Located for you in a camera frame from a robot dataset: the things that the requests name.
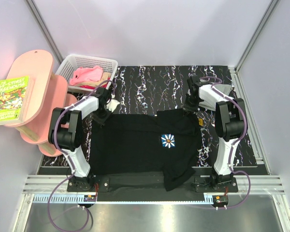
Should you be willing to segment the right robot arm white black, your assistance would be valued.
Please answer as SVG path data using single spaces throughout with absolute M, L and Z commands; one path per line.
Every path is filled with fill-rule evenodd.
M 204 108 L 215 111 L 215 131 L 219 137 L 217 159 L 214 163 L 216 176 L 210 179 L 210 187 L 214 191 L 222 191 L 227 186 L 224 176 L 233 173 L 233 160 L 237 146 L 246 135 L 248 124 L 245 102 L 241 98 L 232 98 L 216 88 L 222 83 L 210 82 L 211 77 L 191 76 L 188 78 L 188 93 L 184 109 L 197 112 L 199 104 L 206 103 Z

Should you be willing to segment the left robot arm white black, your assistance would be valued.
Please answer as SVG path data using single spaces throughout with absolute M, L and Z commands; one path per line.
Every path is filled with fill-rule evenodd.
M 116 108 L 111 104 L 111 91 L 99 87 L 92 95 L 84 96 L 68 107 L 54 108 L 51 114 L 48 141 L 64 155 L 72 175 L 79 178 L 77 184 L 83 191 L 92 190 L 95 180 L 88 175 L 90 165 L 81 149 L 82 121 L 88 115 L 93 114 L 94 121 L 100 125 L 105 124 Z

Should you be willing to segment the black t shirt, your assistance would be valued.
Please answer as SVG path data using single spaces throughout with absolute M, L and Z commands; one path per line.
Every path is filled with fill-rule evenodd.
M 182 108 L 114 114 L 104 125 L 92 123 L 89 164 L 96 175 L 162 172 L 171 191 L 195 174 L 201 148 L 198 117 Z

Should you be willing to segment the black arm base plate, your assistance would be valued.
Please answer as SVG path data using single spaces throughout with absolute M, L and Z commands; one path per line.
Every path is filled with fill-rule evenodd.
M 73 177 L 68 182 L 68 192 L 98 193 L 100 202 L 177 202 L 201 201 L 203 194 L 237 193 L 234 178 L 225 186 L 214 187 L 210 178 L 192 175 L 174 189 L 167 191 L 161 172 L 94 175 Z

